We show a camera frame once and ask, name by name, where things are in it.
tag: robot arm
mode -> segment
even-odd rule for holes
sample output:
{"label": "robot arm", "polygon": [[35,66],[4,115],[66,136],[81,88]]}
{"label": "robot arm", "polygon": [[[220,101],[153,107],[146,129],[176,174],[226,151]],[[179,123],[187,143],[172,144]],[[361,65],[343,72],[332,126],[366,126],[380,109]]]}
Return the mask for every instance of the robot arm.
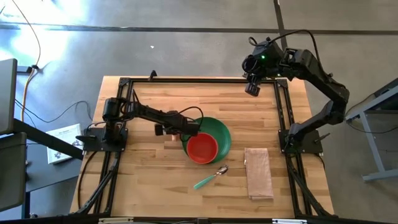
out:
{"label": "robot arm", "polygon": [[114,139],[112,135],[115,131],[112,130],[112,128],[117,128],[117,126],[114,125],[115,122],[129,121],[133,118],[142,118],[156,123],[155,134],[157,136],[163,135],[163,132],[166,134],[188,134],[191,136],[196,136],[198,134],[200,125],[194,121],[189,121],[188,117],[185,117],[178,111],[163,112],[142,105],[139,100],[135,98],[135,93],[133,97],[133,101],[127,101],[125,98],[106,99],[103,120],[109,125],[109,129],[105,129],[104,140]]}
{"label": "robot arm", "polygon": [[248,80],[246,93],[258,96],[258,87],[263,78],[286,77],[306,80],[325,94],[330,101],[321,112],[302,124],[295,123],[289,130],[289,141],[300,142],[303,137],[325,125],[343,122],[349,91],[336,82],[332,74],[323,70],[319,60],[309,50],[286,48],[283,52],[276,42],[269,37],[260,44],[255,44],[253,53],[242,64]]}

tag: concrete floor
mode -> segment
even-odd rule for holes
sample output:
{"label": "concrete floor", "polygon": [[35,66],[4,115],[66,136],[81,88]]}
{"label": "concrete floor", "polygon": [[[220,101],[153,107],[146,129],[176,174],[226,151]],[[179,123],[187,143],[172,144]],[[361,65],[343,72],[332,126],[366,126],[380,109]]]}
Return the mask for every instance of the concrete floor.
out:
{"label": "concrete floor", "polygon": [[[273,0],[17,2],[31,22],[42,24],[280,28]],[[394,0],[279,2],[285,29],[398,30],[398,2]],[[6,3],[0,21],[24,22],[12,2]],[[240,76],[240,64],[252,50],[247,37],[252,35],[263,40],[278,35],[48,31],[45,28],[35,26],[42,46],[39,66],[44,69],[29,86],[27,107],[46,119],[80,100],[88,101],[93,111],[104,75],[149,75],[155,69],[162,76]],[[316,39],[325,70],[333,72],[336,80],[351,92],[349,107],[397,77],[398,35],[336,35],[330,32],[330,35],[316,35]],[[287,43],[289,47],[313,50],[306,35],[292,35]],[[0,29],[0,58],[10,57],[17,58],[20,64],[35,62],[36,42],[28,27]],[[18,99],[25,80],[25,76],[18,76]],[[326,99],[311,85],[307,85],[307,91],[315,114]],[[90,123],[83,106],[68,111],[62,119],[50,124],[34,121],[44,131]],[[345,218],[398,222],[398,179],[368,184],[362,181],[361,175],[376,171],[365,135],[346,124],[325,126],[320,131],[331,132],[323,141],[323,147],[335,213]],[[389,166],[394,167],[398,158],[392,161],[395,163]],[[75,184],[76,179],[72,179],[33,192],[32,212],[40,216],[68,213]],[[20,208],[14,208],[0,213],[0,219],[19,218],[19,215]]]}

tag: beige cloth napkin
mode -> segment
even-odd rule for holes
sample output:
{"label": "beige cloth napkin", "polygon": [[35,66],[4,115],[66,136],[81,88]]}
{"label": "beige cloth napkin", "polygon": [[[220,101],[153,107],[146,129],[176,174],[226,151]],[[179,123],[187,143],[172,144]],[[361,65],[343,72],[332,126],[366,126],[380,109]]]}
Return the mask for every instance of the beige cloth napkin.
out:
{"label": "beige cloth napkin", "polygon": [[248,195],[251,200],[274,198],[267,149],[244,149]]}

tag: wooden table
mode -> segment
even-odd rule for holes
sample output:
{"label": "wooden table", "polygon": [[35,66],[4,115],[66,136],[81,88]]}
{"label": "wooden table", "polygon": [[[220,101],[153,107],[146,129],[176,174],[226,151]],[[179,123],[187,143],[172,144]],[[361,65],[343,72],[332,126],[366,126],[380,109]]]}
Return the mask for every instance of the wooden table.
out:
{"label": "wooden table", "polygon": [[[115,97],[120,77],[104,77],[95,110],[95,121],[102,121],[105,99]],[[154,124],[140,118],[127,122],[129,137],[122,154],[112,216],[125,217],[293,217],[292,199],[285,157],[280,153],[273,85],[261,85],[258,97],[244,92],[245,84],[231,83],[135,83],[142,104],[158,110],[182,110],[199,106],[205,116],[220,119],[232,136],[231,150],[223,161],[211,165],[193,163],[171,136],[155,136]],[[311,117],[304,83],[289,83],[296,122]],[[185,116],[200,117],[188,110]],[[266,147],[270,154],[273,200],[248,199],[245,147]],[[81,188],[84,203],[98,185],[104,153],[97,153],[88,164]],[[307,185],[314,196],[333,213],[325,172],[319,158],[303,154]],[[85,156],[82,167],[88,156]],[[199,190],[193,186],[213,174],[219,166],[229,171]],[[105,190],[102,206],[106,204]],[[299,191],[303,210],[302,194]],[[77,210],[76,192],[71,212]]]}

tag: spoon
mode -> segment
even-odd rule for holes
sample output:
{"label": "spoon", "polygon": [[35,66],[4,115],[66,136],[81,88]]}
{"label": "spoon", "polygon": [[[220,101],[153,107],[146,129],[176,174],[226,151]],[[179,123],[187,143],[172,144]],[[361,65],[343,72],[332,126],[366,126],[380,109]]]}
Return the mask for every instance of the spoon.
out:
{"label": "spoon", "polygon": [[199,183],[195,184],[195,186],[193,186],[193,188],[195,190],[198,190],[199,188],[201,188],[205,184],[207,184],[209,181],[211,181],[213,178],[215,178],[217,175],[225,174],[227,171],[228,171],[228,165],[223,165],[222,167],[220,167],[218,169],[218,171],[215,174],[213,174],[213,175],[205,178],[204,180],[200,181]]}

